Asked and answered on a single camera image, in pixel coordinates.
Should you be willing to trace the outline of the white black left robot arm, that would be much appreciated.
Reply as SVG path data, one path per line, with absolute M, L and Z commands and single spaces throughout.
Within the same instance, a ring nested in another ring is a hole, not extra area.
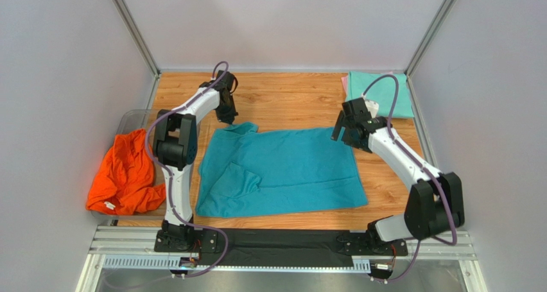
M 237 78 L 227 70 L 202 83 L 185 103 L 161 110 L 152 125 L 153 157 L 158 160 L 166 183 L 166 214 L 157 233 L 155 251 L 190 252 L 198 244 L 190 189 L 198 153 L 198 127 L 211 111 L 221 123 L 232 124 L 237 116 L 233 90 Z

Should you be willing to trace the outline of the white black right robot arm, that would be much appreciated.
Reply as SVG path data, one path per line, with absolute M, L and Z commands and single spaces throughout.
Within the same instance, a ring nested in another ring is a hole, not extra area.
M 407 145 L 385 117 L 373 117 L 363 98 L 342 103 L 331 138 L 357 150 L 380 156 L 402 180 L 409 195 L 402 214 L 368 224 L 373 242 L 423 240 L 451 232 L 465 223 L 462 181 L 456 173 L 443 173 Z

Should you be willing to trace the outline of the teal blue t-shirt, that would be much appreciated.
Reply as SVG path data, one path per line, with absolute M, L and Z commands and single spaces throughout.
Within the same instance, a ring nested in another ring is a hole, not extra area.
M 216 130 L 198 169 L 196 213 L 238 218 L 367 205 L 353 150 L 332 131 L 260 132 L 250 122 Z

